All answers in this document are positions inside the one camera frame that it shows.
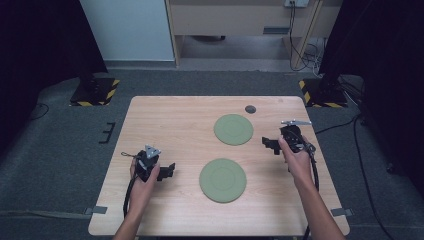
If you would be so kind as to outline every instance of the black curtain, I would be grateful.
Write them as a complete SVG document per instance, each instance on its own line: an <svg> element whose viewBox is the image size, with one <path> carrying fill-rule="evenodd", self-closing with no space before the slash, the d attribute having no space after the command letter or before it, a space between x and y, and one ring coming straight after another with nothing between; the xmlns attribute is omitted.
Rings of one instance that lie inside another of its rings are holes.
<svg viewBox="0 0 424 240"><path fill-rule="evenodd" d="M424 197L423 13L421 0L345 0L320 72L364 79L369 127Z"/></svg>
<svg viewBox="0 0 424 240"><path fill-rule="evenodd" d="M43 88L94 72L107 70L79 1L0 0L0 154Z"/></svg>

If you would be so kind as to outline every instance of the hand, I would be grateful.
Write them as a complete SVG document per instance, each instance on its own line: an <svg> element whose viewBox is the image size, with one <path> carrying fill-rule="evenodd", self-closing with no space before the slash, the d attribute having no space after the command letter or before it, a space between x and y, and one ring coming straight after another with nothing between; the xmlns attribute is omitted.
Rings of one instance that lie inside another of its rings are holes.
<svg viewBox="0 0 424 240"><path fill-rule="evenodd" d="M308 139L304 136L302 137L305 142L308 142ZM299 184L313 185L309 154L305 150L294 153L282 136L278 138L278 143L283 150L284 158L289 165L290 173L293 175L296 187L299 187Z"/></svg>
<svg viewBox="0 0 424 240"><path fill-rule="evenodd" d="M131 177L134 176L135 164L135 159L133 159L130 168ZM160 166L158 163L153 168L147 182L143 182L139 177L135 180L134 186L131 190L128 213L132 212L136 213L137 215L143 214L152 196L153 188L155 186L156 179L159 175L159 170Z"/></svg>

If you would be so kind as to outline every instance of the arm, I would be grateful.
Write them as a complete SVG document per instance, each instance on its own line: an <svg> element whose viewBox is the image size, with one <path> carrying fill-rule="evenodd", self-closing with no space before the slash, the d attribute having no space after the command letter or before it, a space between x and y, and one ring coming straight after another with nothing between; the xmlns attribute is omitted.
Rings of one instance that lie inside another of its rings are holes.
<svg viewBox="0 0 424 240"><path fill-rule="evenodd" d="M278 143L293 175L312 237L315 240L345 239L315 188L311 174L311 159L308 153L306 151L293 153L282 137L278 139Z"/></svg>
<svg viewBox="0 0 424 240"><path fill-rule="evenodd" d="M124 218L118 231L116 231L113 239L131 239L135 238L138 227L140 226L141 217L143 216L144 210L149 203L150 197L152 196L153 187L159 174L160 166L156 164L153 168L152 173L147 180L143 182L140 178L137 178L134 182L134 186L130 195L130 205L127 216ZM135 161L131 164L131 176L133 176L135 170Z"/></svg>

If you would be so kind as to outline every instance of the yellow and black striped marker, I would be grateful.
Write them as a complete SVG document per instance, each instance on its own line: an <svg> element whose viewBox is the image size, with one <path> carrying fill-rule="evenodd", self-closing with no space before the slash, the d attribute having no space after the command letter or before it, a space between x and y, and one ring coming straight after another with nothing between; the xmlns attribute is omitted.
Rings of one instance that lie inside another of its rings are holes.
<svg viewBox="0 0 424 240"><path fill-rule="evenodd" d="M115 94L116 88L118 87L119 81L120 80L114 79L111 85L109 84L110 87L107 90L107 95L105 96L104 99L101 99L98 101L90 101L90 100L71 101L70 105L82 106L82 107L109 105L113 95Z"/></svg>
<svg viewBox="0 0 424 240"><path fill-rule="evenodd" d="M308 91L305 82L299 81L300 88L302 89L303 96L305 98L306 107L332 107L332 108L341 108L347 107L347 104L344 103L334 103L334 102L323 102L316 103L311 97L311 93Z"/></svg>

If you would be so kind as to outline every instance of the gray carpet floor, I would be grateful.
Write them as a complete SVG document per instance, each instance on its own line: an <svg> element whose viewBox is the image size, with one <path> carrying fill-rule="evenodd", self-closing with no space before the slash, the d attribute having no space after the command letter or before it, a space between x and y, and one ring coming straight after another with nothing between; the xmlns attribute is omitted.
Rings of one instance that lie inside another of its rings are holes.
<svg viewBox="0 0 424 240"><path fill-rule="evenodd" d="M302 96L298 81L311 73L113 70L121 80L110 105L70 107L77 79L45 89L33 117L0 160L0 211L84 212L96 204L130 100L138 95ZM315 131L346 123L357 107L308 108ZM107 122L116 122L108 144ZM401 175L386 172L387 160L370 130L357 125L370 191L381 222L394 239L424 239L423 199ZM318 134L340 201L348 239L388 239L371 209L355 147L353 124ZM109 239L88 233L89 219L0 217L0 239ZM272 236L280 239L292 237Z"/></svg>

